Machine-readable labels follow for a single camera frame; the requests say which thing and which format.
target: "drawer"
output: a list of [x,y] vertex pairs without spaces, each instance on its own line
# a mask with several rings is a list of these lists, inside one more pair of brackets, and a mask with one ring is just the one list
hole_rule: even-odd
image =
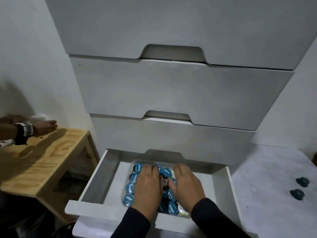
[[[123,206],[121,202],[126,174],[129,171],[130,163],[139,157],[159,162],[187,164],[201,181],[206,197],[213,200],[234,223],[242,226],[239,216],[240,209],[228,167],[184,160],[170,152],[165,154],[153,152],[150,156],[144,156],[138,153],[107,150],[79,200],[70,200],[65,212],[77,216],[105,219],[118,224],[127,210],[127,207]],[[155,228],[185,234],[200,234],[192,219],[163,213],[158,213]]]
[[[138,59],[153,54],[148,45],[187,46],[209,64],[294,70],[317,33],[317,0],[46,2],[74,55]],[[195,61],[191,51],[180,56]]]
[[193,125],[189,121],[146,117],[131,119],[90,114],[101,147],[135,153],[164,150],[184,159],[234,165],[254,131]]
[[88,113],[133,118],[176,113],[194,124],[244,130],[258,128],[293,75],[166,60],[70,59]]

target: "white countertop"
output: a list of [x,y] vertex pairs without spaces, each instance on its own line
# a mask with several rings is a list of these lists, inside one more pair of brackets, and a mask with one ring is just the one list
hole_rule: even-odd
[[[300,151],[263,145],[251,145],[246,160],[230,167],[248,232],[260,238],[315,238],[317,235],[317,168]],[[295,179],[310,180],[307,188]],[[301,189],[302,201],[289,191]],[[110,237],[117,224],[89,217],[79,217],[73,235],[85,238]],[[161,237],[185,237],[180,233],[158,231]]]

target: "wooden tabletop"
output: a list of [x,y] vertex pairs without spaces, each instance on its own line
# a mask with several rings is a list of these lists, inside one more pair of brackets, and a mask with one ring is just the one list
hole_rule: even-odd
[[60,128],[46,136],[29,138],[27,145],[1,148],[0,189],[36,197],[87,135],[87,130]]

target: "drawer handle cutout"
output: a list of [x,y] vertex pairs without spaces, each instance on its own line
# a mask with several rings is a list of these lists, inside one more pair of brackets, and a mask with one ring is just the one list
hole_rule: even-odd
[[191,61],[206,63],[204,51],[200,47],[149,44],[140,58]]
[[145,116],[168,118],[168,119],[181,119],[181,120],[188,120],[191,122],[191,118],[189,117],[188,114],[180,114],[180,113],[173,113],[173,112],[149,110],[145,113],[143,118],[145,118]]

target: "black sleeve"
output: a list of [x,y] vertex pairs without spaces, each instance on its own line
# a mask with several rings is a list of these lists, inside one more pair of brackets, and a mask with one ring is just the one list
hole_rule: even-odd
[[200,200],[192,210],[192,220],[209,237],[249,237],[208,198]]
[[150,226],[150,222],[144,215],[130,207],[111,238],[144,238]]

